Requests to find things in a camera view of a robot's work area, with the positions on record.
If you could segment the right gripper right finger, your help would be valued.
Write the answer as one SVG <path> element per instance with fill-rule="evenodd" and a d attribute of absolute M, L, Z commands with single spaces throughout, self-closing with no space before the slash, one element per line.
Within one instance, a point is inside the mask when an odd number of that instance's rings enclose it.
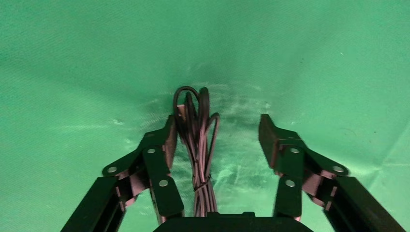
<path fill-rule="evenodd" d="M 302 193 L 322 208 L 336 232 L 401 232 L 403 227 L 344 165 L 311 150 L 300 136 L 262 114 L 258 139 L 279 176 L 273 216 L 299 224 Z"/>

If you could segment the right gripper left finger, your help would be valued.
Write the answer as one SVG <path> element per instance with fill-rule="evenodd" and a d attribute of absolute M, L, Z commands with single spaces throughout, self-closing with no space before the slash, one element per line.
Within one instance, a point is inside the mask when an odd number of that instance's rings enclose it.
<path fill-rule="evenodd" d="M 116 232 L 127 208 L 149 190 L 158 224 L 184 216 L 184 204 L 171 176 L 176 151 L 175 117 L 147 132 L 138 147 L 102 170 L 63 232 Z"/>

